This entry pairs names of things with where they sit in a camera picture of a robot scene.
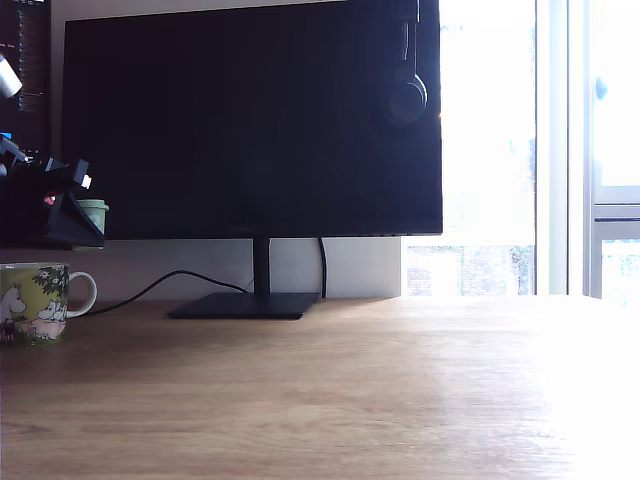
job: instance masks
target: white wall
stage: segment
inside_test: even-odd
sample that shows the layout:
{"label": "white wall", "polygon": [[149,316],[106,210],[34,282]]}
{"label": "white wall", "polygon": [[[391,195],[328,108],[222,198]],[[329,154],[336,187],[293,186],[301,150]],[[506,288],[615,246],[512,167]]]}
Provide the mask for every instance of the white wall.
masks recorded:
{"label": "white wall", "polygon": [[[275,2],[273,0],[54,0],[52,15],[54,151],[58,151],[60,139],[64,22],[66,20],[270,3]],[[399,238],[328,239],[326,247],[330,296],[400,295],[401,244]],[[314,240],[274,240],[271,258],[273,290],[292,292],[319,290],[320,262]],[[72,270],[91,273],[98,282],[99,297],[103,300],[126,298],[164,273],[175,269],[195,270],[241,286],[251,281],[251,242],[244,240],[110,242],[104,250],[93,252],[0,252],[0,262],[39,260],[62,260],[70,263]],[[76,287],[73,290],[76,294],[81,293],[81,288]],[[169,280],[166,284],[159,286],[149,293],[148,298],[192,299],[211,291],[213,291],[212,286],[199,280],[180,278]]]}

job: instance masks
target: black stand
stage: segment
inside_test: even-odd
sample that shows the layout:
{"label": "black stand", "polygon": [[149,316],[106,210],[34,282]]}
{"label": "black stand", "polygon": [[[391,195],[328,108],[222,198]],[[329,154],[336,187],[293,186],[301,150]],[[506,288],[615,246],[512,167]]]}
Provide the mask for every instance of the black stand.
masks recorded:
{"label": "black stand", "polygon": [[298,320],[317,293],[271,293],[268,238],[253,239],[254,293],[214,293],[169,312],[171,318]]}

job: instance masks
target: headphones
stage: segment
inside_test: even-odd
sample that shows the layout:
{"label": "headphones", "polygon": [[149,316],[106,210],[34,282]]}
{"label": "headphones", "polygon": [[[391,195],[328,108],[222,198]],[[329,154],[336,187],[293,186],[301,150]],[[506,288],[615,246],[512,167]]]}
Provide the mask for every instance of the headphones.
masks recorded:
{"label": "headphones", "polygon": [[396,0],[396,6],[401,49],[393,78],[382,96],[382,106],[389,123],[408,127],[420,119],[427,107],[427,88],[418,76],[416,65],[420,0]]}

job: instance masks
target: black cable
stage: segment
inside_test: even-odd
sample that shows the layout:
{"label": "black cable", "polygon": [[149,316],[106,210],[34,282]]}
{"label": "black cable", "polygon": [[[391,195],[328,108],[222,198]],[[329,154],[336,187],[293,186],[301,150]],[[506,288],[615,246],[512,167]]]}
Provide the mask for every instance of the black cable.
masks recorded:
{"label": "black cable", "polygon": [[120,302],[120,303],[118,303],[116,305],[112,305],[111,307],[103,308],[103,309],[100,309],[100,310],[94,310],[94,311],[91,311],[91,312],[87,312],[87,313],[85,313],[84,315],[81,315],[81,316],[83,316],[83,317],[91,317],[93,315],[101,315],[103,313],[107,313],[107,312],[111,312],[112,310],[116,310],[117,308],[124,307],[125,305],[129,305],[131,302],[136,301],[141,296],[143,296],[145,293],[147,293],[149,290],[157,287],[158,285],[160,285],[162,282],[164,282],[168,278],[174,277],[176,275],[190,275],[192,277],[196,277],[196,278],[199,278],[201,280],[205,280],[207,282],[214,283],[214,284],[219,285],[221,287],[232,288],[233,290],[237,290],[237,291],[242,292],[242,293],[249,293],[245,288],[238,287],[237,285],[232,285],[230,283],[219,282],[218,280],[214,280],[213,278],[206,277],[206,276],[201,275],[199,273],[190,272],[188,270],[176,270],[174,272],[167,273],[164,277],[159,278],[158,280],[153,282],[151,285],[149,285],[147,288],[142,290],[140,293],[138,293],[137,295],[134,295],[133,297],[129,298],[128,300],[125,300],[124,302]]}
{"label": "black cable", "polygon": [[318,237],[320,247],[320,258],[322,260],[322,298],[327,298],[327,252],[324,249],[324,240]]}

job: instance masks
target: monitor base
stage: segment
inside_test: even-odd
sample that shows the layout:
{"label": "monitor base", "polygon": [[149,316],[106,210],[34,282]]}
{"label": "monitor base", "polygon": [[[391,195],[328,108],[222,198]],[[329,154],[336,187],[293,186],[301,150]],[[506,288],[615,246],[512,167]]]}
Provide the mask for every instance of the monitor base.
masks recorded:
{"label": "monitor base", "polygon": [[176,319],[298,320],[317,301],[317,293],[214,293],[168,315]]}

